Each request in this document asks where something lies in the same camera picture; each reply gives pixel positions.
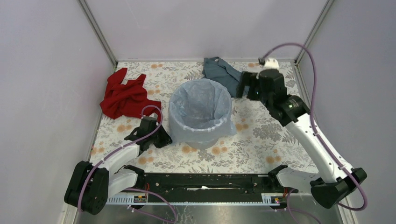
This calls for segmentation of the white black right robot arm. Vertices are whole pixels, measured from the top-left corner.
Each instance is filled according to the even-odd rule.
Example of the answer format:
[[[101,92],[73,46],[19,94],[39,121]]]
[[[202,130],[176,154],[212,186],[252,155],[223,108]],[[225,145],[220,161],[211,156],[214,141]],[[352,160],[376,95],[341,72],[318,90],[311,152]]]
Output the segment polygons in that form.
[[[340,205],[340,201],[367,178],[363,168],[354,168],[335,150],[312,119],[305,102],[287,93],[284,76],[278,69],[261,72],[244,71],[237,87],[241,98],[248,87],[247,98],[259,100],[272,118],[279,121],[302,145],[318,169],[317,174],[297,171],[280,165],[269,172],[269,189],[280,192],[284,188],[310,193],[324,208]]]

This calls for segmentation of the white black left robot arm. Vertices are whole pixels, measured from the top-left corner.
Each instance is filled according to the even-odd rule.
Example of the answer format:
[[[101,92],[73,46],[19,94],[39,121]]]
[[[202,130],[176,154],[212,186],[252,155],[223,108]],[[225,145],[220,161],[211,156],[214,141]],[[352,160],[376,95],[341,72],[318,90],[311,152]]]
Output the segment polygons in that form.
[[[143,169],[127,165],[151,145],[162,148],[172,143],[171,137],[153,117],[142,118],[121,145],[108,158],[96,162],[80,161],[74,168],[64,195],[64,202],[92,215],[97,215],[107,200],[130,188],[134,192],[149,190]]]

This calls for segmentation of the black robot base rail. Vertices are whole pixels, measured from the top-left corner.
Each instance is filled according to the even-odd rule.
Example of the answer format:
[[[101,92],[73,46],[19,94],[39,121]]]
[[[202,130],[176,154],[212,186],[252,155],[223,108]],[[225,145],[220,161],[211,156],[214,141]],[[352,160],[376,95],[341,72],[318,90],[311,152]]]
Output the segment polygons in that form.
[[[170,195],[242,195],[265,194],[276,196],[285,203],[291,188],[283,187],[274,172],[269,174],[204,174],[204,173],[146,173],[149,190],[131,188],[138,195],[153,195],[163,201]]]

